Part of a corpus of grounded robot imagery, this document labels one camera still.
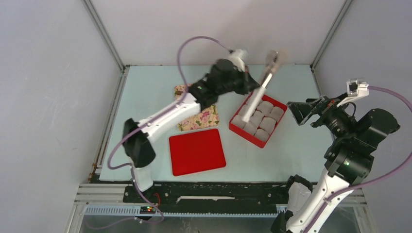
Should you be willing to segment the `metal tongs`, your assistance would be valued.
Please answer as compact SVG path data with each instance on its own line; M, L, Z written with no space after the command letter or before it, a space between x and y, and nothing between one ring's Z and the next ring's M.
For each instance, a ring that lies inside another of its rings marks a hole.
M257 108L260 100L266 92L266 87L270 80L275 76L275 74L280 70L281 66L286 62L288 55L285 51L271 50L268 52L265 59L265 68L262 73L262 82L260 87L255 89L250 97L248 108L246 109L244 115L242 116L242 121L247 123L250 120L253 112Z

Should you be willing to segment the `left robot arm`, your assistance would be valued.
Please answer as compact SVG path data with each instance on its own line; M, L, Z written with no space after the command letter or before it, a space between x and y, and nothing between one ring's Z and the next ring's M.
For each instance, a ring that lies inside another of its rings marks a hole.
M144 120L126 120L122 146L131 163L135 196L141 202L153 198L150 164L156 157L154 141L173 125L215 104L220 95L230 92L245 95L259 87L260 84L250 76L247 65L239 67L228 59L219 59L200 80L185 86L175 102Z

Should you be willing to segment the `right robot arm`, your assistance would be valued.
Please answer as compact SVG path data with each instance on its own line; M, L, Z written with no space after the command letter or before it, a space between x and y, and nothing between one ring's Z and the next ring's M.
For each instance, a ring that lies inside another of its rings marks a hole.
M353 187L370 173L372 153L389 134L399 129L396 118L386 110L372 109L360 120L349 115L344 96L320 97L305 102L288 102L293 117L303 125L313 115L312 127L327 127L334 141L327 149L321 177L315 187L302 177L289 178L282 195L288 202L271 226L273 233L317 233Z

